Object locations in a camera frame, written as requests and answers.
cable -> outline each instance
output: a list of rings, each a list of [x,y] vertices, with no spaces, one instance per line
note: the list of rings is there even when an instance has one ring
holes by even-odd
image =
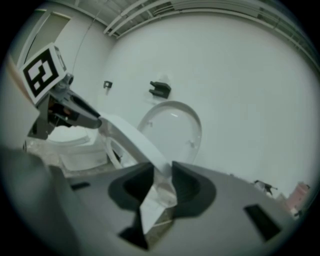
[[[89,31],[89,29],[91,28],[91,26],[93,25],[93,23],[95,22],[97,16],[100,14],[101,10],[96,14],[96,16],[94,17],[93,21],[91,22],[90,26],[88,27],[88,29],[86,30],[82,40],[81,40],[81,43],[80,43],[80,46],[78,48],[78,51],[76,52],[76,55],[75,55],[75,59],[74,59],[74,63],[73,63],[73,68],[72,68],[72,74],[74,73],[75,71],[75,66],[76,66],[76,62],[77,62],[77,58],[78,58],[78,54],[79,54],[79,51],[80,51],[80,48],[82,46],[82,43],[84,42],[85,38],[86,38],[86,35]]]

white wall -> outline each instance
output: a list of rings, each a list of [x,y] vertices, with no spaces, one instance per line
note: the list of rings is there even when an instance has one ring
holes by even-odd
[[[67,71],[74,75],[72,90],[96,107],[98,88],[103,87],[103,68],[116,40],[103,34],[105,26],[98,21],[90,27],[93,18],[77,10],[56,3],[41,7],[71,17],[55,44]]]
[[[169,100],[192,107],[202,123],[195,164],[288,196],[314,185],[319,152],[319,80],[291,47],[238,18],[185,15],[140,28],[112,49],[98,108],[137,126],[157,102],[148,92],[160,73]]]

toilet bowl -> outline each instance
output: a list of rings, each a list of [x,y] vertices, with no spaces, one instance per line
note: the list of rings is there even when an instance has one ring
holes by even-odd
[[[202,127],[196,112],[178,101],[165,101],[152,107],[137,127],[168,160],[192,164],[197,156]],[[119,136],[105,140],[106,153],[115,168],[121,169],[141,162],[135,152]]]
[[[59,126],[46,141],[68,171],[92,169],[107,163],[106,151],[96,129]]]

gray surface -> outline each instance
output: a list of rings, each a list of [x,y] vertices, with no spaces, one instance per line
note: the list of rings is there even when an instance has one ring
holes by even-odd
[[[291,216],[277,202],[244,180],[197,166],[192,170],[214,183],[216,198],[200,217],[175,220],[172,228],[154,247],[155,253],[222,256],[247,255],[254,250],[263,252],[267,243],[243,210],[245,206],[254,204],[259,204],[282,228],[282,232],[293,225]]]
[[[267,253],[270,241],[277,241],[294,225],[292,217],[273,199],[254,186],[230,175],[194,166],[193,171],[210,179],[216,188],[212,205],[199,217],[180,218],[152,228],[146,236],[151,251],[158,255],[250,255],[258,251]],[[86,181],[90,187],[79,189],[76,194],[101,221],[107,222],[116,234],[133,223],[134,213],[120,209],[108,196],[109,184],[123,175],[102,174],[88,178],[73,178],[72,183]],[[259,204],[282,229],[268,242],[256,230],[243,210]]]
[[[52,246],[66,249],[64,243],[69,243],[68,237],[75,235],[77,240],[74,246],[78,247],[80,255],[147,255],[145,251],[118,238],[110,221],[96,218],[94,211],[97,209],[88,208],[81,202],[58,168],[49,172],[37,157],[13,150],[1,154],[1,157],[1,170],[5,170],[2,182],[6,184],[12,205],[36,234],[42,234],[41,237],[48,242],[51,241],[51,234],[56,238],[51,241]],[[215,201],[200,217],[175,220],[149,255],[265,255],[275,241],[283,241],[278,238],[286,230],[293,231],[291,216],[252,185],[212,170],[196,166],[192,170],[212,180],[217,191]],[[95,175],[95,180],[102,176],[116,178],[119,173],[122,172]],[[108,186],[103,182],[101,184],[105,191]],[[91,195],[91,200],[100,197],[98,193]],[[252,204],[259,204],[282,227],[282,232],[266,243],[243,211],[243,207]],[[108,205],[109,210],[113,207],[114,204]],[[64,218],[67,218],[65,224],[61,222]],[[63,233],[57,236],[59,232],[65,232],[69,225],[72,230],[69,229],[68,235]]]

wall-mounted hook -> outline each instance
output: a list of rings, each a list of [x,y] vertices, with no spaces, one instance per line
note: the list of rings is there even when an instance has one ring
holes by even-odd
[[[171,87],[167,83],[151,81],[150,85],[154,87],[153,90],[149,90],[149,92],[152,93],[152,95],[168,99],[169,94],[171,92]]]
[[[103,88],[111,88],[112,87],[112,82],[110,81],[104,81],[103,83]]]

